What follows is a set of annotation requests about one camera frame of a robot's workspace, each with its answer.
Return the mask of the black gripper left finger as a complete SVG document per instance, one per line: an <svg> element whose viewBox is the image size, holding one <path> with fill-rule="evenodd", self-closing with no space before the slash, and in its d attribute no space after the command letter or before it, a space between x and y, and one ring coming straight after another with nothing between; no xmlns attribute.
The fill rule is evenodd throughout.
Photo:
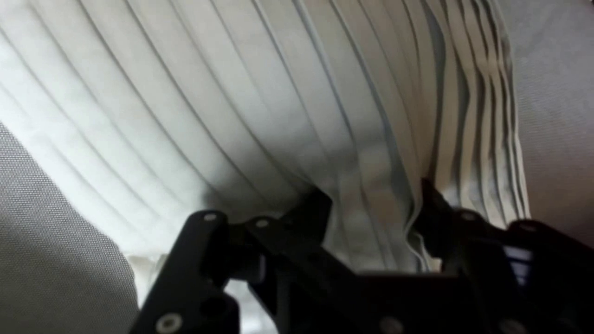
<svg viewBox="0 0 594 334"><path fill-rule="evenodd" d="M284 216L254 218L243 225L252 259L245 266L243 281L263 285L274 275L287 275L297 283L326 286L328 253L321 248L332 201L319 190L306 196Z"/></svg>

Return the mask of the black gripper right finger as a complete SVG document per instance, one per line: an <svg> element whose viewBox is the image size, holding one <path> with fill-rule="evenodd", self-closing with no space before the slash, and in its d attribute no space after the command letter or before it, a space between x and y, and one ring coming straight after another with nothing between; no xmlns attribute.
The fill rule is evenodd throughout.
<svg viewBox="0 0 594 334"><path fill-rule="evenodd" d="M492 225L477 212L451 207L428 183L421 183L423 207L412 233L423 242L432 275L486 279L492 261Z"/></svg>

